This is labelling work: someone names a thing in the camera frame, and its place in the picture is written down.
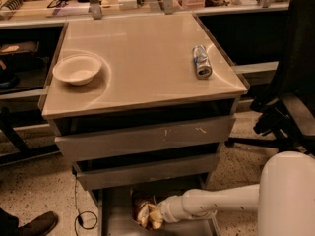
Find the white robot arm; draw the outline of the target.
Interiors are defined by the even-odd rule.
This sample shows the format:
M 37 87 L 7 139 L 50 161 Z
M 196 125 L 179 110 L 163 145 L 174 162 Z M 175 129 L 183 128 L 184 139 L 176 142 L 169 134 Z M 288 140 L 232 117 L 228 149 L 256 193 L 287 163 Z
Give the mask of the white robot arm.
M 259 236 L 315 236 L 315 158 L 278 153 L 255 185 L 220 191 L 191 189 L 149 206 L 154 228 L 165 222 L 206 219 L 215 211 L 254 211 Z

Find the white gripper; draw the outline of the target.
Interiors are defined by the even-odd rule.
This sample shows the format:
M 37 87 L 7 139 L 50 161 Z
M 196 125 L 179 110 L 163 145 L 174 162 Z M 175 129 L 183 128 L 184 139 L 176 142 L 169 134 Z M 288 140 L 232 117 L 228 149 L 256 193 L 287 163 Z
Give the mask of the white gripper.
M 167 223 L 176 223 L 183 219 L 184 210 L 180 196 L 171 196 L 160 202 L 157 206 L 148 204 L 149 229 L 160 229 L 163 220 Z

